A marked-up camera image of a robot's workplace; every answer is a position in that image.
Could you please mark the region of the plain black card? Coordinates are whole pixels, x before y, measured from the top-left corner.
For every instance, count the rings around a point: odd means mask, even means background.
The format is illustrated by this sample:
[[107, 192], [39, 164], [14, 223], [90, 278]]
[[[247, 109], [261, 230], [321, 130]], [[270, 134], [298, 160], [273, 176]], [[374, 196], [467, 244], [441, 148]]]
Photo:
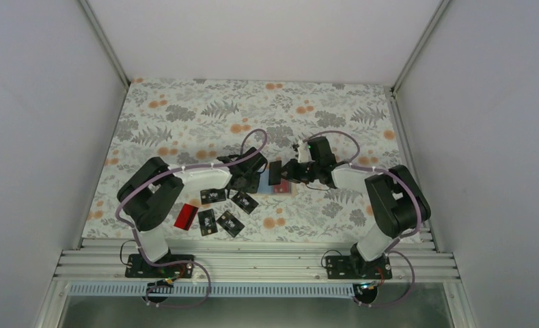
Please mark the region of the plain black card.
[[268, 185], [275, 186], [281, 184], [281, 161], [273, 161], [269, 163]]

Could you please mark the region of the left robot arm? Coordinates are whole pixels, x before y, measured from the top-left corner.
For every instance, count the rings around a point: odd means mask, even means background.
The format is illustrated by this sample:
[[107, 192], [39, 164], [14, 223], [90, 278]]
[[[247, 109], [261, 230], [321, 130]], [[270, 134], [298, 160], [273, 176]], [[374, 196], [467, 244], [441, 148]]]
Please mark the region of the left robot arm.
[[222, 199], [228, 191], [254, 193], [268, 165], [257, 148], [221, 156], [211, 163], [170, 166], [160, 157], [149, 159], [117, 192], [116, 219], [133, 232], [142, 267], [154, 277], [169, 269], [169, 247], [162, 223], [183, 193], [203, 191], [205, 198]]

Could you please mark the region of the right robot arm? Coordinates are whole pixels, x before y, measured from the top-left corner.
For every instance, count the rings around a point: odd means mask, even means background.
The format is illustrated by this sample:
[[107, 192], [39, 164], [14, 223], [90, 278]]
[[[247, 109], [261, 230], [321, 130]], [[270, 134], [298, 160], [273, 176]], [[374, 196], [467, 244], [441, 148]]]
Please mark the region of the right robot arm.
[[370, 200], [375, 224], [350, 249], [349, 267], [354, 276], [369, 276], [379, 258], [402, 239], [417, 234], [430, 218], [430, 205], [406, 166], [383, 169], [339, 161], [323, 136], [306, 139], [293, 148], [295, 159], [270, 164], [270, 185], [282, 180], [304, 185], [319, 182], [331, 189], [364, 193]]

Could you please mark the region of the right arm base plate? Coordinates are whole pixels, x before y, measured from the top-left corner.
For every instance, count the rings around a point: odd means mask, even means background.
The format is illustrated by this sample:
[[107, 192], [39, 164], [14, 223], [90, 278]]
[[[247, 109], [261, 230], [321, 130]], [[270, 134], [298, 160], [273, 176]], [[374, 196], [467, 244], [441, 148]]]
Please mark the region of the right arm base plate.
[[367, 262], [359, 256], [326, 256], [324, 265], [329, 279], [391, 279], [393, 273], [388, 257]]

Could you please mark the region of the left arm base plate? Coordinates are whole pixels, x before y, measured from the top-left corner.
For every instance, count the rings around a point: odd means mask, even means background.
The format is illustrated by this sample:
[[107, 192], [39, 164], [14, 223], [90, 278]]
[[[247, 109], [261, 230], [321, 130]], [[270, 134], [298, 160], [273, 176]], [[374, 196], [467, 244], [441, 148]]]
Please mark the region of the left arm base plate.
[[128, 267], [125, 270], [124, 276], [127, 278], [192, 278], [194, 266], [188, 263], [168, 265], [168, 266], [152, 266], [148, 264], [141, 254], [132, 254], [128, 257]]

